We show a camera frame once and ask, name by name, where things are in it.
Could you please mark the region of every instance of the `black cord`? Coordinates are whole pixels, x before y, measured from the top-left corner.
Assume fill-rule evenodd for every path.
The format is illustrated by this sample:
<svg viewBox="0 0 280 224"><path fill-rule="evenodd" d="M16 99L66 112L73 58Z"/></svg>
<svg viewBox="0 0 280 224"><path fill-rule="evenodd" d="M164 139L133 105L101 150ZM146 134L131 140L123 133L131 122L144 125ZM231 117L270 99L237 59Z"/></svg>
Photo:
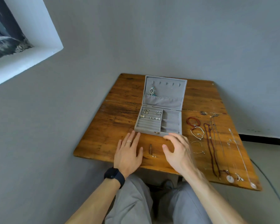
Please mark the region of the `black cord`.
<svg viewBox="0 0 280 224"><path fill-rule="evenodd" d="M254 163L254 165L260 170L260 172L263 174L263 176L267 179L267 181L271 185L272 189L274 190L275 194L277 195L278 199L280 200L280 195L277 192L277 190L275 189L275 187L273 186L273 184L271 183L271 181L268 179L268 177L265 175L265 173L263 173L263 171L259 168L259 166L257 166L257 164L252 159L250 159L250 160L252 163Z"/></svg>

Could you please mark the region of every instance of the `black watch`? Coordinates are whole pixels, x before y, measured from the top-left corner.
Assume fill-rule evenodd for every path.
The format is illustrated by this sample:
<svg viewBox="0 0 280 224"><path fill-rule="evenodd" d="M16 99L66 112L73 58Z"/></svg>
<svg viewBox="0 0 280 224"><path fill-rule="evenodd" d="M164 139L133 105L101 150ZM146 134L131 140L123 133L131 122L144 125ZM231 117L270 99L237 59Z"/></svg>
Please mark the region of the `black watch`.
<svg viewBox="0 0 280 224"><path fill-rule="evenodd" d="M119 183L120 183L120 188L119 189L122 188L122 186L123 186L123 184L125 182L125 178L123 177L122 173L120 173L120 171L117 168L113 168L113 167L109 168L105 172L104 179L105 178L110 178L110 179L115 178L116 180L118 180Z"/></svg>

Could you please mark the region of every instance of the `gray pants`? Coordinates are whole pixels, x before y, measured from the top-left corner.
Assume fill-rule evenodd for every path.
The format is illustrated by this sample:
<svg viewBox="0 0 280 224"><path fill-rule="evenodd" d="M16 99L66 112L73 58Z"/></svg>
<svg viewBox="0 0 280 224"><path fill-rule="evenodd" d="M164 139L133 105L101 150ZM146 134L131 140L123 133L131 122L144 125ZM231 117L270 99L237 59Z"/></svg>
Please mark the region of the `gray pants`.
<svg viewBox="0 0 280 224"><path fill-rule="evenodd" d="M151 224L153 200L149 188L135 175L129 176L117 192L113 208L105 218L105 224ZM158 220L162 222L212 223L198 197L187 182L161 197Z"/></svg>

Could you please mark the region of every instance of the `person's left arm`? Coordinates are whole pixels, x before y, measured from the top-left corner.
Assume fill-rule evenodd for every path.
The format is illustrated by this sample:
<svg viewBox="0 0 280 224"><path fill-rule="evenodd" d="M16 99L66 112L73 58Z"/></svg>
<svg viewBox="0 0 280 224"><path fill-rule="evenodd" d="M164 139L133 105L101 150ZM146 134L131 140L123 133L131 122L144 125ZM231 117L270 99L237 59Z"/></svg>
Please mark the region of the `person's left arm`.
<svg viewBox="0 0 280 224"><path fill-rule="evenodd" d="M138 156L136 155L140 133L133 140L134 136L135 131L128 133L123 141L119 140L114 157L114 168L117 168L125 179L142 163L142 147ZM66 224L102 223L119 188L118 180L106 178Z"/></svg>

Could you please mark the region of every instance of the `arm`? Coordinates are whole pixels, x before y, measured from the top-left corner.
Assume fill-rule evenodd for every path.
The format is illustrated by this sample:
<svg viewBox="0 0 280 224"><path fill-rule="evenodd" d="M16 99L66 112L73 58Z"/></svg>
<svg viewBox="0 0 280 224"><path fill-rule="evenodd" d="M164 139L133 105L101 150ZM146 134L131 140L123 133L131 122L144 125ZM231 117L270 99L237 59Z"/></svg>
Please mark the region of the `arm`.
<svg viewBox="0 0 280 224"><path fill-rule="evenodd" d="M188 139L176 133L169 133L164 138L171 140L174 145L173 153L169 151L166 145L163 145L167 161L191 185L213 224L246 224L237 211L228 204L208 182L204 174L198 170L192 157Z"/></svg>
<svg viewBox="0 0 280 224"><path fill-rule="evenodd" d="M125 179L127 179L127 177L133 173L142 162L142 147L139 150L138 156L136 156L140 133L138 133L133 140L134 135L135 131L131 134L128 133L123 141L119 140L115 152L114 168L117 168ZM71 216L66 224L102 223L119 188L120 183L118 180L105 179L82 206Z"/></svg>

